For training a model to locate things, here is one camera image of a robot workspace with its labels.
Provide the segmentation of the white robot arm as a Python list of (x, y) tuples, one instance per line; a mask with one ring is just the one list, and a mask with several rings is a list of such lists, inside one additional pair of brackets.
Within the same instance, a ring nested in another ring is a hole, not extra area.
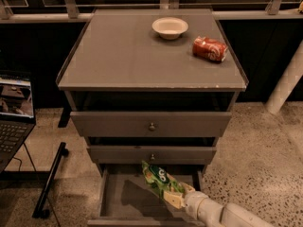
[(275, 227), (235, 203), (221, 205), (186, 183), (180, 185), (183, 192), (164, 190), (163, 199), (177, 209), (184, 208), (205, 227)]

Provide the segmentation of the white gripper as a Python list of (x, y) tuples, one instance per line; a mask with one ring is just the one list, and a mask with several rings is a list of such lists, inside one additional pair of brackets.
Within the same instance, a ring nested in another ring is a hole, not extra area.
[(165, 191), (163, 199), (176, 209), (181, 209), (185, 206), (186, 213), (190, 217), (196, 220), (205, 220), (205, 202), (208, 199), (208, 195), (195, 191), (195, 188), (187, 183), (180, 182), (180, 185), (183, 187), (183, 193), (186, 194), (185, 203), (184, 196), (180, 192)]

